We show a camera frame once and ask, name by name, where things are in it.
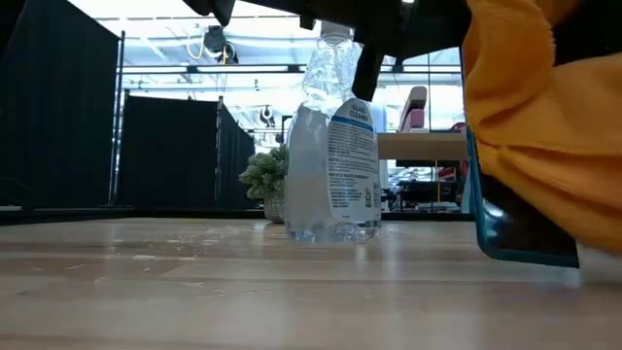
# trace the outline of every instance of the potted plant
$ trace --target potted plant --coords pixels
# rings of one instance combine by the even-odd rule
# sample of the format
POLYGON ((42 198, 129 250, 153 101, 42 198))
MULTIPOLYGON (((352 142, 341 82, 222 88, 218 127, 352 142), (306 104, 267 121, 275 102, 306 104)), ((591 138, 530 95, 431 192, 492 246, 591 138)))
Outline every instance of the potted plant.
POLYGON ((276 224, 283 223, 287 171, 288 150, 282 145, 269 154, 249 157, 249 166, 240 174, 240 181, 251 186, 246 195, 249 199, 263 199, 265 218, 276 224))

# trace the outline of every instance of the ceiling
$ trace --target ceiling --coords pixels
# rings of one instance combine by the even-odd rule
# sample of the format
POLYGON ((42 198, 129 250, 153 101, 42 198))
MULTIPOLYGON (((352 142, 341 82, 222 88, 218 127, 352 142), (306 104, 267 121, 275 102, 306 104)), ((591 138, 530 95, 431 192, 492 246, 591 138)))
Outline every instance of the ceiling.
MULTIPOLYGON (((83 12, 117 35, 126 33, 124 66, 214 66, 216 60, 200 53, 202 33, 218 24, 213 17, 199 17, 182 0, 70 0, 83 12)), ((235 48, 240 65, 305 65, 316 47, 320 25, 314 30, 299 27, 297 16, 236 1, 225 36, 235 48)), ((385 58, 385 64, 395 60, 385 58)), ((379 77, 374 101, 388 106, 389 125, 397 125, 401 108, 412 87, 430 85, 432 127, 447 128, 463 121, 462 77, 458 49, 433 52, 406 60, 406 65, 437 66, 417 72, 379 77)), ((299 84, 303 73, 245 72, 229 74, 143 74, 124 73, 123 87, 141 93, 170 98, 216 100, 225 105, 245 128, 264 127, 259 108, 269 105, 280 124, 281 115, 290 115, 302 99, 299 84)))

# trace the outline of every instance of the bottle label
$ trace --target bottle label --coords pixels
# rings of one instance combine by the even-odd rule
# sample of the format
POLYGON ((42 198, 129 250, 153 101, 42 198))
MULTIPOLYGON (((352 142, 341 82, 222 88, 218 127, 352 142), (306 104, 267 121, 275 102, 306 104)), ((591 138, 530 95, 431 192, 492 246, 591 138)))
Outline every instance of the bottle label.
POLYGON ((330 119, 327 165, 333 218, 380 220, 378 145, 366 102, 351 98, 330 119))

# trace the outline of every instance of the black partition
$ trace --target black partition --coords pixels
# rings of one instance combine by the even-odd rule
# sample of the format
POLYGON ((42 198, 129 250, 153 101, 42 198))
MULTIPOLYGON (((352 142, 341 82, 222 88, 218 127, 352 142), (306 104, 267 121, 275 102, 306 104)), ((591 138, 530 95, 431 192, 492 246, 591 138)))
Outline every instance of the black partition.
POLYGON ((66 0, 8 7, 0 7, 5 26, 15 23, 0 56, 0 205, 106 204, 119 38, 66 0))
POLYGON ((254 153, 253 139, 219 102, 129 96, 117 204, 140 209, 249 208, 252 203, 238 174, 254 153))

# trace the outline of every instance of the clear plastic bottle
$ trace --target clear plastic bottle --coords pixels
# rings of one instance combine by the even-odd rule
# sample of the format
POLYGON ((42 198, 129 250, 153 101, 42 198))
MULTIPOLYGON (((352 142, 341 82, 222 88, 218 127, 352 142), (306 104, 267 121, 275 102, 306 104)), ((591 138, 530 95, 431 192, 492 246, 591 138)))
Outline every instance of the clear plastic bottle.
MULTIPOLYGON (((343 111, 345 111, 344 103, 346 102, 355 109, 365 109, 368 105, 364 101, 351 99, 356 69, 355 48, 351 37, 339 30, 328 33, 324 31, 323 26, 323 35, 307 65, 302 83, 305 100, 295 113, 290 128, 288 139, 290 163, 285 193, 286 228, 291 238, 300 241, 364 241, 373 237, 381 224, 379 186, 376 189, 378 182, 377 143, 375 133, 373 136, 368 132, 364 135, 367 149, 370 150, 371 145, 375 148, 373 152, 375 152, 376 171, 374 174, 374 165, 371 160, 368 160, 370 171, 367 174, 372 180, 375 176, 373 191, 374 194, 376 190, 378 191, 377 215, 374 207, 360 211, 364 212, 364 215, 353 212, 351 209, 344 209, 347 215, 342 215, 343 210, 339 213, 341 216, 335 215, 335 202, 331 202, 333 200, 331 189, 334 183, 330 183, 328 179, 328 167, 334 169, 334 162, 331 163, 328 160, 328 141, 332 140, 331 152, 334 152, 335 136, 334 133, 333 136, 328 136, 329 123, 337 110, 342 111, 339 112, 341 114, 345 113, 343 111)), ((349 135, 347 130, 341 132, 349 135)), ((371 185, 364 187, 363 199, 361 199, 363 202, 365 197, 368 199, 367 203, 371 200, 371 187, 371 185)))

